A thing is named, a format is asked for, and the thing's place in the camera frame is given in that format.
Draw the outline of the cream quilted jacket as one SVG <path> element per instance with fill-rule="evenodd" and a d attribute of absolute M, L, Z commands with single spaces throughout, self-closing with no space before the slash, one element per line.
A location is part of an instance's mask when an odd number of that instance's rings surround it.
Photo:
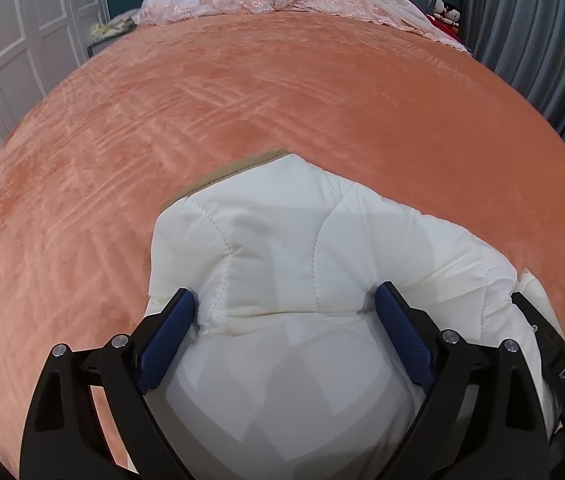
<path fill-rule="evenodd" d="M 514 306 L 540 282 L 462 226 L 293 154 L 238 162 L 159 214 L 147 310 L 197 321 L 148 404 L 198 479 L 371 479 L 424 402 L 378 320 L 391 282 L 467 341 L 541 357 Z"/>

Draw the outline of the orange plush bed blanket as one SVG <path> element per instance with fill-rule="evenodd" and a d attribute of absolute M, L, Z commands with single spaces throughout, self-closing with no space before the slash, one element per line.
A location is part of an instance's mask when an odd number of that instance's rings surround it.
<path fill-rule="evenodd" d="M 337 16 L 217 15 L 133 32 L 0 148 L 0 461 L 46 354 L 104 344 L 147 304 L 160 209 L 283 148 L 465 226 L 548 292 L 565 331 L 565 144 L 465 53 Z"/>

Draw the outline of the red plush toy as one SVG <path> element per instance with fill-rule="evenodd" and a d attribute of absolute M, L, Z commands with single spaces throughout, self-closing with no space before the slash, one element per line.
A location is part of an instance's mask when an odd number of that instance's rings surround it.
<path fill-rule="evenodd" d="M 461 41 L 458 36 L 461 11 L 455 6 L 448 6 L 443 0 L 433 0 L 430 11 L 425 13 L 426 18 L 433 26 L 442 30 L 456 41 Z"/>

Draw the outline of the bedside table with clutter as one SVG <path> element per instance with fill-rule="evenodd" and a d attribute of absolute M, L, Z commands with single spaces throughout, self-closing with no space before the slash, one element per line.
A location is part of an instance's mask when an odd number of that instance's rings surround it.
<path fill-rule="evenodd" d="M 113 44 L 121 37 L 133 32 L 136 23 L 133 19 L 134 13 L 125 13 L 112 18 L 106 24 L 98 23 L 92 26 L 92 42 L 87 46 L 89 58 L 93 58 L 99 52 Z"/>

